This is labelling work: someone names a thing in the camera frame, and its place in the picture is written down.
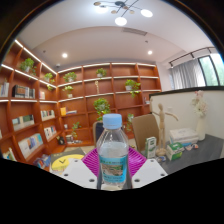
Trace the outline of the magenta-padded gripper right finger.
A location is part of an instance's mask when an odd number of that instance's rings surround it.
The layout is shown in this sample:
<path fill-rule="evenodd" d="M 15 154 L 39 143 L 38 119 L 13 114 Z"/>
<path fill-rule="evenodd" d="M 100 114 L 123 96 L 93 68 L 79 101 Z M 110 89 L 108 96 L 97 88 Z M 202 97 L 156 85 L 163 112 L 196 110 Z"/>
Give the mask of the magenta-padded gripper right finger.
<path fill-rule="evenodd" d="M 133 148 L 129 149 L 128 165 L 133 188 L 141 188 L 167 176 L 156 159 L 146 159 Z"/>

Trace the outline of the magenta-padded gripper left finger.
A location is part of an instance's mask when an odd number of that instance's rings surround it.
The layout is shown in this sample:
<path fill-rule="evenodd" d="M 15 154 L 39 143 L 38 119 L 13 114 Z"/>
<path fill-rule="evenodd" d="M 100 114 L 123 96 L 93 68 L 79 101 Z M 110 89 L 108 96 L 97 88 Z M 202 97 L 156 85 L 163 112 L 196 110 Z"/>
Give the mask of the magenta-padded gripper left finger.
<path fill-rule="evenodd" d="M 61 177 L 84 188 L 97 188 L 97 177 L 79 158 L 69 159 L 69 165 L 65 168 Z"/>

